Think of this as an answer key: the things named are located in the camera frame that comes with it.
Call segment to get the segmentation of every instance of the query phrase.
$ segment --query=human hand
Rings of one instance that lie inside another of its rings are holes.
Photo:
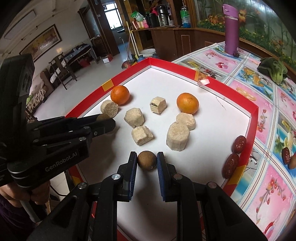
[[[15,182],[0,187],[0,194],[6,198],[14,207],[22,207],[20,201],[34,201],[36,204],[45,204],[49,200],[50,181],[32,190],[29,194],[21,189]]]

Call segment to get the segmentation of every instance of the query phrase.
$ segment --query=cable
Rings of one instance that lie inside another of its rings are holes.
[[[66,197],[67,195],[62,195],[62,194],[59,194],[53,187],[52,187],[52,185],[50,185],[50,187],[52,188],[52,190],[57,194],[57,195],[59,195],[59,196],[61,196],[61,197]]]

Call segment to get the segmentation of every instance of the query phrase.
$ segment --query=window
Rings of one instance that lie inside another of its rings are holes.
[[[111,29],[122,27],[122,21],[116,3],[105,5],[104,11]]]

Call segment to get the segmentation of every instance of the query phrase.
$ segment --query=mandarin orange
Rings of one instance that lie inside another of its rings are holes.
[[[128,89],[123,85],[115,86],[111,91],[111,100],[118,105],[125,104],[130,97]]]
[[[194,95],[189,93],[182,93],[177,98],[177,106],[180,111],[184,113],[194,114],[198,110],[199,102]]]

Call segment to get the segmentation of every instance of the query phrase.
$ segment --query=picture frame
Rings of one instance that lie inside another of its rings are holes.
[[[19,54],[29,53],[32,55],[33,61],[35,62],[61,41],[62,38],[54,24],[34,38],[28,45],[26,45],[26,47],[22,49],[22,51],[20,51]]]

